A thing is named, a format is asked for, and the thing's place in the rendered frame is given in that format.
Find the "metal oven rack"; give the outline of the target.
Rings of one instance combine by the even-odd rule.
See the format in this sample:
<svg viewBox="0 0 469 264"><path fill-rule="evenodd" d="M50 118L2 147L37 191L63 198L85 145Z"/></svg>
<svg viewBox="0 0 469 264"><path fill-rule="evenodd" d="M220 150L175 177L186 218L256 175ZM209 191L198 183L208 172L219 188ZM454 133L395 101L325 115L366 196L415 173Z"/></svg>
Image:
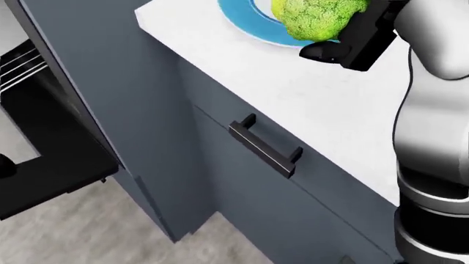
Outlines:
<svg viewBox="0 0 469 264"><path fill-rule="evenodd" d="M48 67L35 48L0 58L0 94Z"/></svg>

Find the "black oven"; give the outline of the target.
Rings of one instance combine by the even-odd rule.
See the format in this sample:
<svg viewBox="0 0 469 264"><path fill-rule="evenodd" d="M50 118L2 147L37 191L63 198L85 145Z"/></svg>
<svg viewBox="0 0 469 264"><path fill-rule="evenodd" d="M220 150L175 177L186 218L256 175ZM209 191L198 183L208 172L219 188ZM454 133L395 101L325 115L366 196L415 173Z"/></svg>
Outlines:
<svg viewBox="0 0 469 264"><path fill-rule="evenodd" d="M26 40L0 58L34 48L37 50L32 41ZM117 162L99 138L98 129L81 109L79 100L70 96L47 67L2 92L0 100L40 157L102 152Z"/></svg>

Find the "blue white plate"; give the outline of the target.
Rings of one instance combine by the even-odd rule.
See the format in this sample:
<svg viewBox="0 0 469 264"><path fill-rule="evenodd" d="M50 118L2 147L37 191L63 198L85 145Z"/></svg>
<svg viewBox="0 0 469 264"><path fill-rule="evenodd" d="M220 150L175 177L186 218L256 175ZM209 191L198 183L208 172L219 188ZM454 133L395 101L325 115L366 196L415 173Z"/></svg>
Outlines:
<svg viewBox="0 0 469 264"><path fill-rule="evenodd" d="M298 40L287 32L286 26L293 26L294 17L310 23L315 17L308 17L320 10L315 4L333 4L334 0L217 0L224 17L245 34L272 45L287 48L303 48L313 42Z"/></svg>

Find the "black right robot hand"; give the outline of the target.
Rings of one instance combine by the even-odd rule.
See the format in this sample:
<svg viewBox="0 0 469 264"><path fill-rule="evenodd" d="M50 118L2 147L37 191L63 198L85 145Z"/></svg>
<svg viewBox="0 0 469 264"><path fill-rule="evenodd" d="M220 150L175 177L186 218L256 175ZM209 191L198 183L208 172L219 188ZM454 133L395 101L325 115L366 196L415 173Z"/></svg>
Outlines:
<svg viewBox="0 0 469 264"><path fill-rule="evenodd" d="M371 0L365 12L354 14L338 42L323 41L301 48L299 56L366 72L396 38L394 21L410 0Z"/></svg>

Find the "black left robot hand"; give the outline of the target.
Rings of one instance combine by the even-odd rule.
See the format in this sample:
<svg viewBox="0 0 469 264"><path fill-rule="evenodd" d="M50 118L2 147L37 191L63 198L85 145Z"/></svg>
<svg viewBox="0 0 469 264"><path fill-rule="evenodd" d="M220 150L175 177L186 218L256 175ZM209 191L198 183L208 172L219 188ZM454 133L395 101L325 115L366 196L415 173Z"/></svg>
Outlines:
<svg viewBox="0 0 469 264"><path fill-rule="evenodd" d="M0 179L12 177L17 172L16 164L0 153Z"/></svg>

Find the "grey tall oven cabinet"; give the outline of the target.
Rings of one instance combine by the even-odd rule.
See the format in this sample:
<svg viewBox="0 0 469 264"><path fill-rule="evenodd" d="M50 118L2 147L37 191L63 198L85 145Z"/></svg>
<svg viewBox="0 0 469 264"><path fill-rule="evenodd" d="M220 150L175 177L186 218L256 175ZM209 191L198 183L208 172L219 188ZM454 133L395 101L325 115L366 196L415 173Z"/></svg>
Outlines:
<svg viewBox="0 0 469 264"><path fill-rule="evenodd" d="M155 223L172 241L198 230L215 208L179 57L136 19L150 0L6 1Z"/></svg>

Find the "grey base cabinet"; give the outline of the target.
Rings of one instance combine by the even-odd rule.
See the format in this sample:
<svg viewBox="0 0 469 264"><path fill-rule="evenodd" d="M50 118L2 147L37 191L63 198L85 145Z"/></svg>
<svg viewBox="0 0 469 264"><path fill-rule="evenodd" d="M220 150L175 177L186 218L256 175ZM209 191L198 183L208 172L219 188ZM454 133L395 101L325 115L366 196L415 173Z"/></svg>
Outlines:
<svg viewBox="0 0 469 264"><path fill-rule="evenodd" d="M396 264L395 206L186 61L177 61L193 104L218 211L274 264ZM282 158L303 149L293 176L229 131L247 129Z"/></svg>

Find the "black oven door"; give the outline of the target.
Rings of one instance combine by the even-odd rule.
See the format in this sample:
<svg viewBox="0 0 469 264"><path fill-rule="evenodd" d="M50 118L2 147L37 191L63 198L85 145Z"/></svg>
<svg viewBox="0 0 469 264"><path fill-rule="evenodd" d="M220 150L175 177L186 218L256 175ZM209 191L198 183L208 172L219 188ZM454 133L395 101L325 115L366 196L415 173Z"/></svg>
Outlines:
<svg viewBox="0 0 469 264"><path fill-rule="evenodd" d="M102 152L43 155L16 164L16 169L14 176L0 179L0 221L119 170L117 162Z"/></svg>

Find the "green broccoli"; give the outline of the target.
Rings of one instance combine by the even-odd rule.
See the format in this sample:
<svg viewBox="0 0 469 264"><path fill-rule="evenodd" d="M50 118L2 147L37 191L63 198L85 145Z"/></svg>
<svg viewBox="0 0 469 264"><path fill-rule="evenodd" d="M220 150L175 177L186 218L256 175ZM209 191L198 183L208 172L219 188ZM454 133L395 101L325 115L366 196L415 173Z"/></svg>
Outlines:
<svg viewBox="0 0 469 264"><path fill-rule="evenodd" d="M336 40L370 0L271 0L271 11L287 33L301 41Z"/></svg>

